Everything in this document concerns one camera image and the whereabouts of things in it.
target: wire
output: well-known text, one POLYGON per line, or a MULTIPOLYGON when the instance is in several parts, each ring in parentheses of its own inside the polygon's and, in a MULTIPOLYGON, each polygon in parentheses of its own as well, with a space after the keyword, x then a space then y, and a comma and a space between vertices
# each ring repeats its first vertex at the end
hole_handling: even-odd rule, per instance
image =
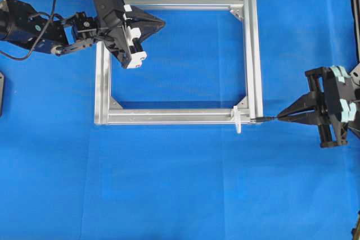
MULTIPOLYGON (((38 45, 39 41, 41 40, 42 36, 44 35, 44 33, 45 33, 46 29, 48 28, 49 24, 52 22, 52 20, 53 20, 53 18, 55 16, 55 5, 56 5, 56 0, 53 0, 50 15, 46 14, 46 16, 49 17, 49 19, 47 20, 45 26, 41 30, 38 38, 36 39, 36 41, 34 42, 34 44, 32 45, 31 49, 29 50, 29 52, 28 52, 28 54, 26 56, 24 56, 24 57, 14 57, 14 56, 11 56, 8 53, 5 53, 3 51, 0 51, 0 54, 6 56, 8 58, 11 58, 13 60, 18 60, 18 61, 22 61, 22 60, 25 60, 25 59, 29 58, 31 56, 31 54, 33 53, 33 51, 35 50, 35 47, 38 45)), ((45 15, 45 12, 38 12, 38 14, 39 15, 45 15)))
MULTIPOLYGON (((50 15, 47 14, 46 12, 42 12, 42 11, 39 11, 37 13, 34 13, 34 14, 31 14, 29 15, 29 20, 31 20, 32 18, 35 18, 37 16, 40 16, 40 15, 43 15, 43 16, 47 16, 48 18, 50 18, 50 15)), ((54 13, 54 17, 58 18, 59 20, 63 20, 64 18, 58 14, 58 13, 54 13)))

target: rectangular metal frame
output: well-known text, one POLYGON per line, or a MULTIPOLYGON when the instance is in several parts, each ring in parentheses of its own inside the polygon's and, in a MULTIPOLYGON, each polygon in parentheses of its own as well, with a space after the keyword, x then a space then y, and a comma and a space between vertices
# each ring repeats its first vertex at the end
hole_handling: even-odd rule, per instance
POLYGON ((257 0, 124 0, 143 10, 229 10, 243 23, 246 97, 233 108, 123 109, 111 96, 111 54, 96 48, 95 124, 241 124, 263 116, 257 0))

